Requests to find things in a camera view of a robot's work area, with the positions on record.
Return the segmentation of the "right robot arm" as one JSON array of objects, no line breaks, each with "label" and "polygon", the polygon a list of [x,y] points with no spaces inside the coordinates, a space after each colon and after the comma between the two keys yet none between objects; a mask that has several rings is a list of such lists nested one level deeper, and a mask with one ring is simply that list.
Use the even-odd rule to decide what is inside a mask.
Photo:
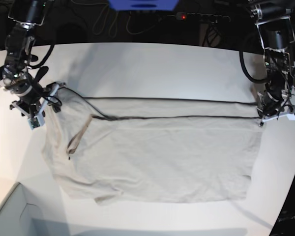
[{"label": "right robot arm", "polygon": [[10,108],[18,109],[31,122],[44,117],[47,105],[61,106],[54,96],[58,86],[43,88],[39,83],[48,72],[44,64],[54,43],[41,61],[31,53],[35,43],[34,28],[43,25],[53,4],[52,0],[16,0],[8,14],[15,25],[5,40],[6,58],[0,67],[0,87],[19,97]]}]

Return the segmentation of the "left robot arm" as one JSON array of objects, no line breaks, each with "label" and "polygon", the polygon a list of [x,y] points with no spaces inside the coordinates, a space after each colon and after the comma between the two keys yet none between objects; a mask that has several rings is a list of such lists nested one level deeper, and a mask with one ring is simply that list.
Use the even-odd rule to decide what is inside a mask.
[{"label": "left robot arm", "polygon": [[243,50],[239,59],[243,73],[249,81],[264,84],[264,92],[258,93],[257,112],[260,126],[266,122],[287,117],[295,120],[295,105],[291,103],[295,91],[295,65],[293,44],[295,33],[291,23],[291,14],[295,0],[249,0],[243,8],[248,10],[257,28],[246,36],[243,43],[258,35],[264,51],[263,59],[266,77],[253,78],[246,69]]}]

